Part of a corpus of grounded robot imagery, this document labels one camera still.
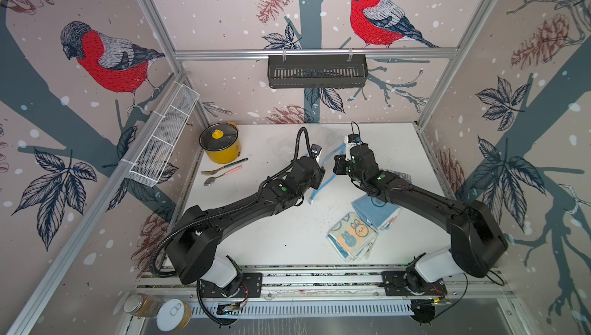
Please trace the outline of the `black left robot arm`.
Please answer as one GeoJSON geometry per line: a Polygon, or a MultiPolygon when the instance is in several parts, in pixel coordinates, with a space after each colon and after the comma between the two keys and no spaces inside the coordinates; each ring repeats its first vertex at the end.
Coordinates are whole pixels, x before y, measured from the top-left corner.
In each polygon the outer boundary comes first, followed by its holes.
{"type": "Polygon", "coordinates": [[[219,244],[260,219],[297,206],[309,190],[318,189],[326,171],[317,160],[301,157],[278,177],[263,181],[257,192],[224,207],[190,207],[177,222],[163,249],[182,284],[202,280],[212,268],[219,244]]]}

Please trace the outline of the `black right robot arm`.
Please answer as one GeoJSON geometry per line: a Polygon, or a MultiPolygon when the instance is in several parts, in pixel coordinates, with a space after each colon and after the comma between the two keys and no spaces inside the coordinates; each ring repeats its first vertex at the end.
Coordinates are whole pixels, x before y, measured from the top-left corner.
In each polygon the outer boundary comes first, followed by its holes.
{"type": "Polygon", "coordinates": [[[459,272],[484,278],[508,248],[486,204],[454,201],[381,170],[367,144],[357,144],[344,155],[335,156],[333,172],[348,176],[368,196],[411,210],[449,234],[448,250],[424,254],[412,262],[424,281],[433,282],[459,272]]]}

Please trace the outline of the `blue towel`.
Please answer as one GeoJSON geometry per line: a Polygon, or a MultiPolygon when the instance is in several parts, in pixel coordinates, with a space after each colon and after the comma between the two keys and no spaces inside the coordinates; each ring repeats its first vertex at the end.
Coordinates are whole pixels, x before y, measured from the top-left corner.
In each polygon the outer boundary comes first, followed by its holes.
{"type": "Polygon", "coordinates": [[[367,195],[353,201],[352,208],[374,230],[388,230],[400,214],[399,206],[367,195]]]}

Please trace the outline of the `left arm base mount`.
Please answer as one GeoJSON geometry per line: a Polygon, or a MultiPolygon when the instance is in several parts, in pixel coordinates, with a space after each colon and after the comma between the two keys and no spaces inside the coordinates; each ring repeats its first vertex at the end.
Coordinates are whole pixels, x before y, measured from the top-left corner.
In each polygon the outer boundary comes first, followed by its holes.
{"type": "Polygon", "coordinates": [[[206,299],[259,298],[262,286],[261,273],[239,273],[225,287],[218,287],[209,281],[200,281],[198,294],[206,299]]]}

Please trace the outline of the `bunny print towel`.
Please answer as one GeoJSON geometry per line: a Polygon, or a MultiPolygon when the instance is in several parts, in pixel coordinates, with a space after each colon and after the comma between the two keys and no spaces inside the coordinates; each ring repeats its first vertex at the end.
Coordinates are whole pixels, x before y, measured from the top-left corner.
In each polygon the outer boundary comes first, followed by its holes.
{"type": "Polygon", "coordinates": [[[349,212],[329,230],[326,237],[343,260],[353,262],[369,257],[378,233],[357,213],[349,212]]]}

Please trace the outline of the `clear vacuum bag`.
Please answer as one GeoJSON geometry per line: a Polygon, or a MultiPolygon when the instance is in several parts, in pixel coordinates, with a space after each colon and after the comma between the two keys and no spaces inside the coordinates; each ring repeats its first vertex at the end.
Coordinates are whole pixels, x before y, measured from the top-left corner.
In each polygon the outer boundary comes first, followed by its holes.
{"type": "Polygon", "coordinates": [[[323,182],[320,184],[318,189],[313,189],[311,195],[307,198],[308,204],[312,204],[315,197],[318,195],[320,191],[323,190],[330,182],[334,180],[336,177],[333,169],[335,166],[335,156],[344,155],[346,150],[346,145],[344,143],[340,144],[340,146],[336,147],[334,150],[329,152],[323,159],[321,159],[321,167],[325,168],[325,176],[323,178],[323,182]]]}

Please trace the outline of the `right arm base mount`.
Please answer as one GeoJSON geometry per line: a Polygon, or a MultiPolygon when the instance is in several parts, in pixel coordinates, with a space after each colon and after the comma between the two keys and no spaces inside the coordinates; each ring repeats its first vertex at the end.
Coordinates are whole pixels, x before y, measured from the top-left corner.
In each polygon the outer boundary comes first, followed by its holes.
{"type": "Polygon", "coordinates": [[[377,286],[383,288],[390,297],[446,297],[447,290],[442,279],[428,283],[414,271],[411,273],[405,270],[383,271],[382,282],[377,286]]]}

